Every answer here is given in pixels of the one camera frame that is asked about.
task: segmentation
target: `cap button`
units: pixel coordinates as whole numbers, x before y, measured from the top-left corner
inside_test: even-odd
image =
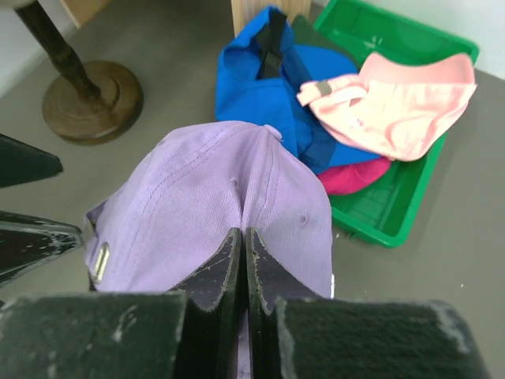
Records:
[[[282,134],[276,128],[270,125],[265,125],[265,128],[267,128],[270,134],[274,136],[277,141],[282,140]]]

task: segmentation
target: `wooden post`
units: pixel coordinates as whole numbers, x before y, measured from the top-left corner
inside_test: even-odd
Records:
[[[91,20],[111,0],[60,0],[73,23],[80,28]]]
[[[291,22],[298,14],[309,16],[311,0],[231,0],[235,35],[238,35],[248,22],[270,4],[278,6]]]

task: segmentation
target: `white wall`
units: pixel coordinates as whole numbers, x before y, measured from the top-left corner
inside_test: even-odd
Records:
[[[326,5],[329,0],[313,0]],[[477,68],[505,79],[505,1],[365,0],[414,20],[471,39],[481,49]]]
[[[40,3],[64,35],[73,30],[73,22],[59,0],[40,0]],[[0,8],[0,96],[43,56],[42,48],[14,11]]]

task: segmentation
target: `wooden stand base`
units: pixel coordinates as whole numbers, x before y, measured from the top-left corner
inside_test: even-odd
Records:
[[[100,97],[84,102],[58,77],[47,89],[42,112],[47,126],[74,144],[100,144],[125,132],[142,111],[143,96],[133,73],[114,62],[88,62],[84,69]]]
[[[135,76],[113,62],[83,65],[39,4],[16,9],[32,35],[61,74],[43,99],[49,128],[75,144],[107,142],[126,131],[139,117],[142,89]]]

